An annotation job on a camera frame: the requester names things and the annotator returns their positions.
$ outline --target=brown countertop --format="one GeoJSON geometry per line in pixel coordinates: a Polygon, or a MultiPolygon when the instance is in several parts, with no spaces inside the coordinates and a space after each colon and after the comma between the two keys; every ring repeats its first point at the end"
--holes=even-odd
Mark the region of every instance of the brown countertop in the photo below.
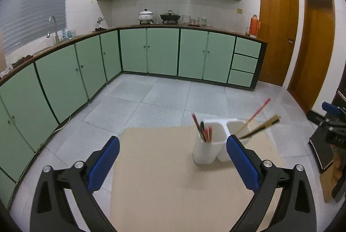
{"type": "Polygon", "coordinates": [[[127,25],[127,26],[121,26],[121,27],[111,27],[111,28],[108,28],[108,29],[103,30],[103,31],[93,31],[93,32],[90,32],[90,33],[87,33],[84,35],[74,37],[70,40],[62,41],[56,45],[53,45],[49,48],[46,48],[46,49],[34,54],[33,57],[31,57],[30,59],[28,59],[27,61],[25,61],[21,65],[17,66],[12,71],[10,71],[7,75],[5,75],[3,78],[1,78],[0,79],[0,86],[3,83],[5,83],[8,79],[10,79],[13,75],[17,74],[23,68],[32,64],[36,60],[38,60],[38,59],[40,59],[40,58],[42,58],[42,57],[44,57],[44,56],[46,56],[52,52],[55,52],[61,48],[65,48],[71,44],[77,43],[77,42],[82,41],[84,39],[87,39],[87,38],[90,38],[93,36],[97,36],[97,35],[100,35],[103,33],[112,32],[112,31],[121,30],[121,29],[137,29],[137,28],[178,28],[178,29],[202,30],[202,31],[232,35],[232,36],[241,37],[241,38],[245,38],[245,39],[252,40],[252,41],[258,41],[261,43],[266,43],[265,41],[259,40],[257,38],[247,37],[247,36],[245,36],[245,34],[242,34],[242,33],[228,31],[228,30],[224,30],[224,29],[217,29],[217,28],[194,27],[194,26],[187,26],[187,25],[163,25],[163,24],[127,25]]]}

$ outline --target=floor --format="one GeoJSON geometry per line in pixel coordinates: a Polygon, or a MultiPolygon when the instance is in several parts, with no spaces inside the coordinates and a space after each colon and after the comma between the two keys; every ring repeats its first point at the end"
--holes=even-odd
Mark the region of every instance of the floor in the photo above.
{"type": "MultiPolygon", "coordinates": [[[[271,141],[287,167],[302,164],[314,194],[318,231],[323,231],[339,210],[341,203],[325,204],[319,173],[308,146],[316,126],[305,117],[293,97],[282,87],[258,82],[255,91],[244,91],[203,83],[122,74],[71,118],[56,133],[25,175],[11,208],[11,216],[23,232],[29,231],[32,196],[45,165],[67,168],[101,149],[112,135],[120,136],[128,127],[170,127],[193,125],[191,113],[199,120],[207,118],[248,119],[270,97],[258,116],[265,121],[273,114],[281,123],[267,130],[271,141]]],[[[102,188],[93,195],[110,215],[111,169],[102,188]]],[[[89,231],[69,190],[66,191],[76,221],[89,231]]]]}

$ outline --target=pot lid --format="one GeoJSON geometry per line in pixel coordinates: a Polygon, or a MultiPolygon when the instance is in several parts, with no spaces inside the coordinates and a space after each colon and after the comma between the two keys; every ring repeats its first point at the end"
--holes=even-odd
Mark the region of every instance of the pot lid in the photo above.
{"type": "Polygon", "coordinates": [[[178,16],[179,14],[176,14],[172,10],[169,10],[167,13],[164,13],[162,15],[175,15],[175,16],[178,16]]]}
{"type": "Polygon", "coordinates": [[[145,9],[141,11],[139,14],[153,14],[153,13],[150,10],[145,9]]]}

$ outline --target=kitchen faucet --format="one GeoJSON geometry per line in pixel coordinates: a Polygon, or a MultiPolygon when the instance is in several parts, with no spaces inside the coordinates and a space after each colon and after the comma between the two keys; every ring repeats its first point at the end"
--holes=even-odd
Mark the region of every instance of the kitchen faucet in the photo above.
{"type": "Polygon", "coordinates": [[[52,15],[50,18],[49,18],[49,25],[48,25],[48,34],[47,34],[47,38],[49,38],[51,35],[49,33],[49,29],[51,27],[51,19],[54,19],[54,25],[55,25],[55,43],[57,44],[59,42],[59,38],[58,38],[58,24],[56,23],[56,19],[55,19],[55,16],[52,15]]]}

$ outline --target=silver bolt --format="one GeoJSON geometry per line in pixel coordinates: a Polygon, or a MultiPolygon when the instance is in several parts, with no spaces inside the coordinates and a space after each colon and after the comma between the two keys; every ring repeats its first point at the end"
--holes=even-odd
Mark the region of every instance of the silver bolt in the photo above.
{"type": "Polygon", "coordinates": [[[51,166],[45,166],[43,168],[43,172],[48,173],[49,171],[51,171],[51,166]]]}
{"type": "Polygon", "coordinates": [[[82,161],[78,161],[78,162],[74,163],[74,167],[76,169],[80,169],[83,165],[84,165],[84,162],[82,162],[82,161]]]}
{"type": "Polygon", "coordinates": [[[303,171],[304,170],[304,167],[302,165],[296,165],[295,167],[299,171],[303,171]]]}
{"type": "Polygon", "coordinates": [[[264,160],[263,164],[267,168],[270,168],[273,165],[273,163],[271,161],[269,161],[269,160],[264,160]]]}

